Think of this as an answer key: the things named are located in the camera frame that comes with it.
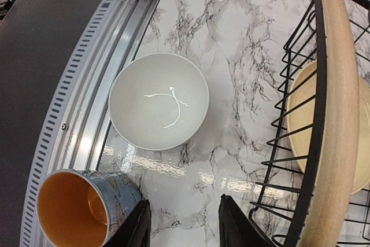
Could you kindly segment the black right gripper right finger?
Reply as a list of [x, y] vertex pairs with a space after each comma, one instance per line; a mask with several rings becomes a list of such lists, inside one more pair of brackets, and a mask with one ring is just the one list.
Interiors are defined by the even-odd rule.
[[234, 199], [223, 194], [219, 206], [220, 246], [274, 246], [253, 227]]

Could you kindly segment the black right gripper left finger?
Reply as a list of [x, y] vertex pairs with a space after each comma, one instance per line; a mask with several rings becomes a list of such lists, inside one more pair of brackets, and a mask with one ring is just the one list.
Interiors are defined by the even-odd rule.
[[140, 200], [112, 238], [108, 240], [108, 246], [150, 246], [150, 233], [150, 203], [148, 200]]

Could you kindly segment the pale yellow round plate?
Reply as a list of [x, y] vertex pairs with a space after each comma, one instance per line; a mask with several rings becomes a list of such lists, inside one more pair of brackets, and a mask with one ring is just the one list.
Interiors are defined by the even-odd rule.
[[[315, 100], [308, 100], [316, 93], [316, 75], [309, 75], [317, 68], [317, 62], [312, 61], [301, 69], [295, 77], [291, 88], [291, 95], [287, 99], [287, 109], [292, 110], [287, 115], [287, 131], [295, 134], [289, 136], [293, 155], [305, 156], [309, 153], [312, 128], [299, 131], [313, 123]], [[359, 78], [360, 85], [360, 132], [358, 140], [358, 154], [352, 193], [363, 189], [369, 183], [369, 87], [363, 78]]]

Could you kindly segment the large white bowl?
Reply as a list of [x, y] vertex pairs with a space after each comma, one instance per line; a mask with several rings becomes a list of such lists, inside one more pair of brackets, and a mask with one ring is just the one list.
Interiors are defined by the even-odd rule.
[[189, 59], [153, 53], [129, 63], [115, 78], [108, 109], [119, 136], [143, 150], [163, 151], [187, 142], [209, 108], [209, 87]]

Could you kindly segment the blue handled mug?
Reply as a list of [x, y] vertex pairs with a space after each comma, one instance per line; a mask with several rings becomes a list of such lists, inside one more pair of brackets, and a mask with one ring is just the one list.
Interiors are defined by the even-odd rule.
[[103, 246], [141, 199], [122, 172], [61, 169], [41, 183], [37, 217], [53, 246]]

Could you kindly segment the aluminium front rail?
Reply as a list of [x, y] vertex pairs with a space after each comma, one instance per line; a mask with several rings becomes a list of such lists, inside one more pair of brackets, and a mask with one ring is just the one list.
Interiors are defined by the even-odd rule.
[[159, 0], [102, 0], [76, 44], [40, 132], [26, 189], [20, 246], [47, 246], [36, 217], [41, 181], [63, 169], [97, 169], [110, 129], [108, 96], [137, 54]]

